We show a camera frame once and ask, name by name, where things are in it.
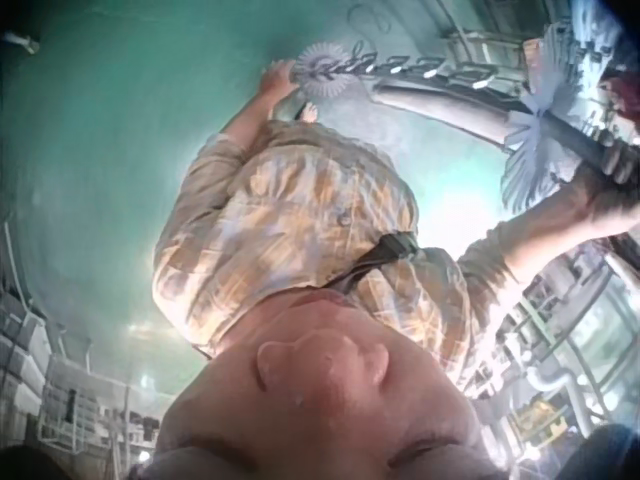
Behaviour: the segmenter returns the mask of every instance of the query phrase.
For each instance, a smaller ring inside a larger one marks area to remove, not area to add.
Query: shirt sleeve
[[[154,255],[153,298],[169,321],[195,346],[206,345],[188,326],[189,311],[215,259],[204,242],[228,201],[227,189],[245,152],[226,135],[212,136],[198,152],[180,187]]]
[[[503,225],[472,244],[458,260],[471,307],[469,351],[459,385],[467,385],[479,364],[492,354],[498,329],[526,287],[513,276],[502,255]]]

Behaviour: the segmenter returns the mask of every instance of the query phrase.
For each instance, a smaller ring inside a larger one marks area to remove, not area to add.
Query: nose
[[[337,415],[374,398],[389,352],[382,344],[361,348],[340,332],[316,330],[294,343],[264,343],[257,365],[267,392],[277,400]]]

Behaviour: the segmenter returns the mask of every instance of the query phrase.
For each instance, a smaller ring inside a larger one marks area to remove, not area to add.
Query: eyebrow
[[[240,448],[231,445],[229,442],[221,438],[188,437],[182,440],[177,445],[176,449],[188,447],[205,450],[206,452],[229,462],[233,466],[245,470],[246,473],[253,473],[258,470],[258,465],[254,459]]]

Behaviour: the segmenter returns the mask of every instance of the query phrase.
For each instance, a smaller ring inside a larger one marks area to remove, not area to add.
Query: hand
[[[640,224],[640,151],[617,141],[606,151],[603,173],[610,181],[583,164],[565,187],[593,238],[619,235]]]
[[[279,60],[271,63],[260,80],[258,95],[271,101],[275,106],[282,99],[289,96],[298,88],[298,85],[291,81],[291,69],[293,60]]]

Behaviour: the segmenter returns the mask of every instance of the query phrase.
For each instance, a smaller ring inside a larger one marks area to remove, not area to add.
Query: light
[[[486,87],[487,85],[489,85],[489,82],[491,81],[491,79],[487,79],[487,80],[480,80],[478,82],[473,82],[471,84],[471,86],[473,87],[474,90],[480,90],[481,88]]]
[[[542,457],[540,450],[529,442],[525,445],[524,452],[522,453],[522,458],[525,460],[531,460],[533,462],[537,462]]]
[[[149,375],[142,375],[142,378],[140,379],[140,386],[142,388],[150,388],[153,383],[153,379]]]
[[[618,406],[618,403],[620,403],[620,397],[616,392],[606,393],[603,400],[605,407],[607,407],[607,410],[609,410],[610,412],[615,410]]]

